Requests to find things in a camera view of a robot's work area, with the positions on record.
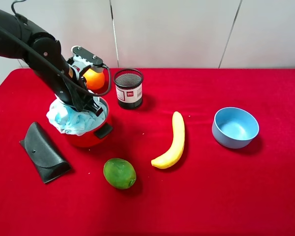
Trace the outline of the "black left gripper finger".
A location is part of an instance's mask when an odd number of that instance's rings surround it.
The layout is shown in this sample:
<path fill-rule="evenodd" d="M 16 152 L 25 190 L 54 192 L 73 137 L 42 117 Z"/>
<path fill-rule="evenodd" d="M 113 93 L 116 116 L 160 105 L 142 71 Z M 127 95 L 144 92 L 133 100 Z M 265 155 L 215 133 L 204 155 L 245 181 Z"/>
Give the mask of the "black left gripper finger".
<path fill-rule="evenodd" d="M 103 108 L 100 106 L 100 100 L 91 99 L 87 103 L 87 110 L 94 113 L 97 117 L 103 113 Z"/>

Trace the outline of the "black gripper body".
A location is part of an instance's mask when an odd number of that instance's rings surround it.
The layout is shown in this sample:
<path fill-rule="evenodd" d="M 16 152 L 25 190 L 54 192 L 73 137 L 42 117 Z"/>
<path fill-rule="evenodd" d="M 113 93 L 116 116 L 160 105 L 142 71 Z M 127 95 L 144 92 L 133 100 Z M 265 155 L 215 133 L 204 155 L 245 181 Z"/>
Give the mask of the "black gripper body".
<path fill-rule="evenodd" d="M 77 83 L 75 72 L 64 58 L 45 58 L 45 60 L 72 82 Z M 33 71 L 65 104 L 73 106 L 73 99 L 89 101 L 88 95 L 80 92 L 75 86 L 63 79 L 59 73 L 54 72 L 40 59 L 33 58 Z"/>

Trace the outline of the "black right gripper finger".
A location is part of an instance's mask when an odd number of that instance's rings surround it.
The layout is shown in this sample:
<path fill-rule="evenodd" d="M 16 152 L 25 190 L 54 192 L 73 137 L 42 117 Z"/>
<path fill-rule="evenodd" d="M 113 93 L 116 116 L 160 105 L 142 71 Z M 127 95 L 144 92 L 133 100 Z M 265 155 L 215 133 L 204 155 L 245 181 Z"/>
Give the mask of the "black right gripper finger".
<path fill-rule="evenodd" d="M 88 101 L 81 99 L 73 99 L 73 106 L 78 112 L 82 112 L 88 108 Z"/>

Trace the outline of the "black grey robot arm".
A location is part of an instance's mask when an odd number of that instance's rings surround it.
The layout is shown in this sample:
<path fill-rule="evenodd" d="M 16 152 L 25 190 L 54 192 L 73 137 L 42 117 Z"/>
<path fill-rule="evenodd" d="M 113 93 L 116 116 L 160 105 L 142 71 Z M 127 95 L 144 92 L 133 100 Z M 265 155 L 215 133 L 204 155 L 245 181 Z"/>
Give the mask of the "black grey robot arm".
<path fill-rule="evenodd" d="M 103 60 L 81 46 L 65 59 L 61 44 L 21 14 L 0 10 L 0 57 L 23 60 L 66 105 L 99 116 L 103 109 L 86 85 L 85 73 L 106 68 Z"/>

